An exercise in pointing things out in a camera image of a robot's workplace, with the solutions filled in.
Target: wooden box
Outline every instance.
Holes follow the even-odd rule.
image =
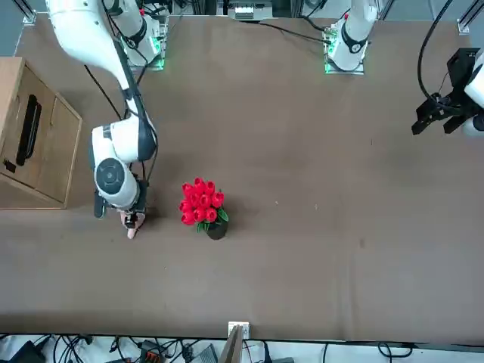
[[[0,208],[65,208],[81,117],[21,57],[0,57]]]

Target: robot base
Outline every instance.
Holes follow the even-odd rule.
[[[322,32],[323,40],[329,40],[331,44],[324,44],[324,72],[326,74],[356,74],[363,76],[365,74],[365,68],[363,62],[359,64],[354,70],[341,70],[336,64],[330,59],[329,54],[333,51],[333,44],[338,38],[338,30],[336,28],[327,28]]]
[[[160,19],[153,21],[153,24],[159,24],[160,28],[154,31],[156,36],[150,36],[145,39],[145,41],[150,44],[150,52],[152,54],[157,54],[148,66],[148,69],[150,70],[163,70],[165,67],[166,41],[168,40],[169,32],[168,23],[169,17],[161,17]],[[132,71],[142,70],[146,62],[143,59],[140,59],[136,50],[131,49],[124,44],[124,42],[123,46],[128,55],[128,63]]]

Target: metal clamp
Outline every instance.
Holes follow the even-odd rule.
[[[469,34],[469,25],[476,19],[477,15],[484,9],[484,0],[474,0],[470,7],[457,19],[460,35]]]
[[[33,25],[36,22],[36,11],[32,9],[27,0],[14,0],[15,5],[22,11],[25,25]]]

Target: floor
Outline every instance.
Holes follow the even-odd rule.
[[[335,80],[315,77],[313,44],[220,18],[184,19],[166,71],[142,87],[165,135],[153,198],[163,218],[133,242],[117,216],[94,221],[80,151],[72,209],[2,214],[2,326],[223,337],[241,314],[255,337],[480,342],[482,319],[472,312],[482,300],[482,143],[444,140],[437,128],[412,138],[413,106],[392,96],[399,84],[406,103],[421,102],[415,79],[402,77],[414,72],[410,56],[397,56],[416,54],[427,26],[378,24],[371,78]],[[111,110],[44,17],[24,35],[18,54],[82,111],[87,145]],[[435,41],[425,74],[438,87],[445,69],[435,64],[465,40],[443,24]],[[115,82],[95,74],[116,97]],[[384,100],[378,109],[368,106],[375,99]],[[210,175],[231,196],[227,243],[178,220],[179,186],[194,175]]]
[[[52,353],[54,351],[54,341],[57,337],[52,337],[46,344],[43,353],[47,358],[46,363],[53,363]],[[0,359],[10,359],[12,355],[27,341],[42,340],[42,336],[26,335],[14,336],[7,338],[0,345]],[[135,341],[142,342],[145,338],[137,337]],[[159,344],[164,344],[170,339],[158,339]],[[119,353],[114,351],[109,353],[113,337],[95,337],[93,344],[90,346],[80,343],[77,347],[79,357],[85,363],[102,363],[116,361],[120,358]],[[184,344],[192,343],[193,340],[185,340]],[[193,345],[194,355],[199,354],[208,345],[212,344],[217,357],[220,357],[225,341],[223,340],[202,340]],[[250,356],[247,349],[243,349],[240,363],[254,363],[264,359],[264,348],[260,341],[247,341],[250,350]],[[59,361],[66,344],[59,342],[56,348],[56,357]],[[268,348],[273,360],[282,358],[293,358],[295,363],[336,363],[336,362],[357,362],[371,361],[373,363],[387,363],[388,358],[383,357],[377,347],[374,346],[357,346],[357,345],[339,345],[329,344],[325,360],[323,360],[325,344],[323,343],[292,343],[292,342],[268,342]],[[124,358],[137,358],[140,354],[139,349],[128,339],[120,340],[121,353]],[[391,348],[392,354],[401,355],[408,352],[407,349]],[[173,348],[169,349],[169,354],[174,352]],[[482,361],[481,352],[465,352],[441,349],[415,349],[413,353],[405,359],[404,363],[480,363]],[[173,361],[181,362],[181,358],[167,359],[167,363]]]

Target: green leaf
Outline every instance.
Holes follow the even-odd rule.
[[[223,210],[223,208],[217,209],[217,216],[219,216],[220,219],[223,219],[224,221],[228,222],[227,213]]]

